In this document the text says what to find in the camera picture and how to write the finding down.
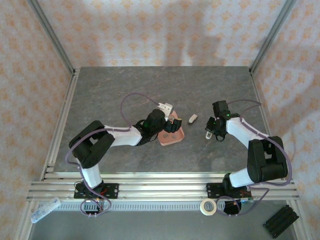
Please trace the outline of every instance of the patterned wall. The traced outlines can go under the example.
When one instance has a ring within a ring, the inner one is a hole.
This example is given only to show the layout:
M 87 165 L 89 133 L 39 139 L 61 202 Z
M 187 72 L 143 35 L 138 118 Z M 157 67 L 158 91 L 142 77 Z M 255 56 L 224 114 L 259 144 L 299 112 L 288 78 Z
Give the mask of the patterned wall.
M 320 236 L 320 7 L 299 0 L 254 76 L 271 132 L 292 159 L 314 239 Z
M 285 0 L 40 0 L 74 67 L 251 66 Z
M 26 0 L 1 0 L 0 26 L 0 239 L 11 240 L 70 75 Z

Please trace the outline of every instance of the black battery holder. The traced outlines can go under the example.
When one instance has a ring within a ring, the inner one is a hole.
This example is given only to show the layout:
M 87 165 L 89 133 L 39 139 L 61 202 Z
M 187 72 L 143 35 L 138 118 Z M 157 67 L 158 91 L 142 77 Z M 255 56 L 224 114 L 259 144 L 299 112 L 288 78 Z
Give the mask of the black battery holder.
M 293 224 L 299 216 L 294 210 L 285 205 L 275 215 L 273 215 L 263 226 L 267 229 L 273 239 L 282 234 L 291 224 Z
M 74 196 L 75 199 L 96 199 L 101 197 L 93 194 L 83 182 L 78 182 L 75 185 Z M 108 199 L 117 199 L 119 194 L 118 183 L 101 183 L 99 188 L 94 188 L 94 191 L 100 193 Z

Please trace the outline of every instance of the metal profile bar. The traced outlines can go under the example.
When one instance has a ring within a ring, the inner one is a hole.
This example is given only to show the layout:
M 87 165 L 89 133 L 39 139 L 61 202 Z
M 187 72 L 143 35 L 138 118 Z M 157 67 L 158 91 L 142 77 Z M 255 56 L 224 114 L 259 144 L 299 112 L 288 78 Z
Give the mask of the metal profile bar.
M 38 0 L 27 0 L 30 7 L 34 11 L 35 15 L 38 17 L 44 31 L 48 35 L 49 39 L 51 40 L 54 48 L 58 52 L 59 56 L 61 57 L 63 64 L 65 65 L 66 69 L 69 71 L 70 74 L 74 73 L 74 68 L 72 66 L 71 61 L 68 58 L 64 48 L 62 47 L 54 29 L 50 25 L 43 9 L 41 8 Z
M 56 157 L 58 154 L 61 138 L 65 129 L 71 101 L 76 89 L 76 84 L 79 76 L 79 69 L 75 70 L 75 73 L 71 76 L 69 86 L 65 93 L 65 99 L 63 101 L 63 104 L 61 106 L 60 114 L 58 117 L 58 121 L 55 126 L 54 135 L 51 140 L 49 151 L 46 155 L 44 166 L 42 169 L 42 173 L 40 175 L 40 181 L 42 181 L 45 178 L 45 175 L 47 172 L 53 172 Z
M 293 208 L 293 210 L 296 212 L 296 214 L 300 218 L 293 223 L 293 228 L 297 236 L 297 239 L 313 240 L 313 237 L 306 219 L 306 214 L 303 210 L 301 201 L 288 200 L 287 203 L 290 207 Z
M 105 173 L 102 178 L 108 183 L 119 183 L 117 201 L 200 201 L 207 197 L 206 183 L 221 183 L 224 173 Z M 44 181 L 31 184 L 27 200 L 45 201 L 59 197 L 63 201 L 74 199 L 74 182 L 80 181 L 79 173 L 47 173 Z M 285 180 L 273 180 L 284 183 Z M 299 194 L 294 182 L 287 186 L 271 186 L 265 200 L 297 200 Z M 254 200 L 259 199 L 264 190 L 252 189 Z
M 20 223 L 15 231 L 14 240 L 28 240 L 32 228 L 30 220 L 32 212 L 39 206 L 38 201 L 26 202 L 23 213 L 21 215 Z
M 253 75 L 250 75 L 251 77 L 251 82 L 253 84 L 253 89 L 254 89 L 254 93 L 255 93 L 255 97 L 257 99 L 257 101 L 259 103 L 261 103 L 261 97 L 259 95 L 259 92 L 257 90 L 257 86 L 256 86 L 256 83 L 255 83 L 255 80 L 254 80 L 254 76 Z M 264 126 L 265 126 L 265 130 L 266 130 L 266 133 L 269 135 L 269 136 L 272 136 L 271 134 L 271 130 L 270 130 L 270 127 L 269 127 L 269 124 L 268 124 L 268 121 L 267 121 L 267 118 L 266 118 L 266 113 L 264 111 L 264 108 L 262 107 L 262 105 L 259 107 L 260 109 L 260 112 L 261 112 L 261 115 L 262 115 L 262 120 L 263 120 L 263 123 L 264 123 Z
M 260 63 L 262 62 L 264 56 L 266 55 L 268 49 L 272 45 L 273 41 L 275 40 L 278 32 L 280 31 L 282 25 L 284 24 L 285 20 L 287 19 L 291 9 L 295 5 L 297 0 L 286 0 L 278 17 L 276 18 L 269 34 L 267 35 L 258 55 L 256 56 L 252 66 L 249 69 L 251 75 L 254 75 L 256 70 L 258 69 Z

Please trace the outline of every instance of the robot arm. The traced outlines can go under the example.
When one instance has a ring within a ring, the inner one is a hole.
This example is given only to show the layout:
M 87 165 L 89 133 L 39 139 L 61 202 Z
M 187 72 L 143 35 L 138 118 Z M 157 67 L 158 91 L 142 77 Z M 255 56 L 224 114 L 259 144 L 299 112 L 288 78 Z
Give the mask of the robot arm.
M 179 130 L 182 123 L 181 119 L 168 121 L 173 106 L 168 103 L 159 103 L 158 108 L 154 109 L 146 119 L 138 121 L 131 128 L 110 127 L 103 125 L 98 120 L 93 121 L 70 141 L 69 147 L 71 148 L 87 134 L 106 129 L 106 131 L 92 135 L 92 139 L 96 142 L 93 142 L 90 138 L 85 139 L 72 151 L 81 165 L 84 180 L 90 188 L 98 193 L 101 192 L 100 188 L 103 185 L 103 180 L 98 163 L 109 148 L 122 145 L 141 146 L 150 142 L 162 130 L 168 133 Z
M 206 130 L 215 135 L 215 138 L 220 142 L 225 139 L 227 133 L 233 135 L 248 149 L 247 167 L 225 176 L 223 184 L 226 189 L 239 188 L 287 176 L 288 167 L 284 155 L 265 139 L 270 138 L 283 147 L 280 137 L 270 137 L 258 131 L 243 118 L 241 122 L 239 114 L 229 111 L 226 101 L 217 101 L 212 105 L 215 118 L 210 117 Z M 244 124 L 250 126 L 256 133 L 247 129 Z

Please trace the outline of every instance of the pink object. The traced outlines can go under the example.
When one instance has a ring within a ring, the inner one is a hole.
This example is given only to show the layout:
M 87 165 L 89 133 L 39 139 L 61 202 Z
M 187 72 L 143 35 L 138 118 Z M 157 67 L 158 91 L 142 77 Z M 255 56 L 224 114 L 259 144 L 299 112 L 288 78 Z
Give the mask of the pink object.
M 170 117 L 174 117 L 175 119 L 178 118 L 175 111 L 173 111 L 172 114 L 169 115 L 169 118 Z M 180 129 L 178 131 L 176 131 L 174 133 L 169 133 L 169 132 L 166 132 L 163 130 L 163 131 L 159 132 L 159 135 L 158 135 L 159 142 L 162 146 L 167 146 L 170 144 L 175 144 L 175 143 L 181 142 L 182 139 L 184 139 L 184 137 L 185 137 L 185 133 L 182 130 L 182 126 L 180 127 Z

